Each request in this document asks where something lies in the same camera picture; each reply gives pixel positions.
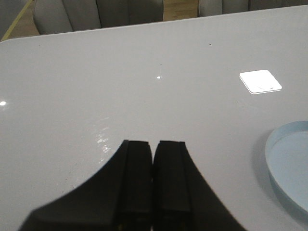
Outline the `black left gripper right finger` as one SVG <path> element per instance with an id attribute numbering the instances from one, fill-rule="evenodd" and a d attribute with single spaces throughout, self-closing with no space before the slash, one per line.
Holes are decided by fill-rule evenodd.
<path id="1" fill-rule="evenodd" d="M 154 156 L 155 231 L 243 231 L 207 184 L 186 144 L 160 141 Z"/>

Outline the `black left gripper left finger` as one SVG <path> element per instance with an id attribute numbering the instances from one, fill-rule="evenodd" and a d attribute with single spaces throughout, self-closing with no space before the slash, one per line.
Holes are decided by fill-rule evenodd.
<path id="1" fill-rule="evenodd" d="M 124 140 L 109 161 L 68 194 L 33 210 L 22 231 L 149 231 L 152 153 Z"/>

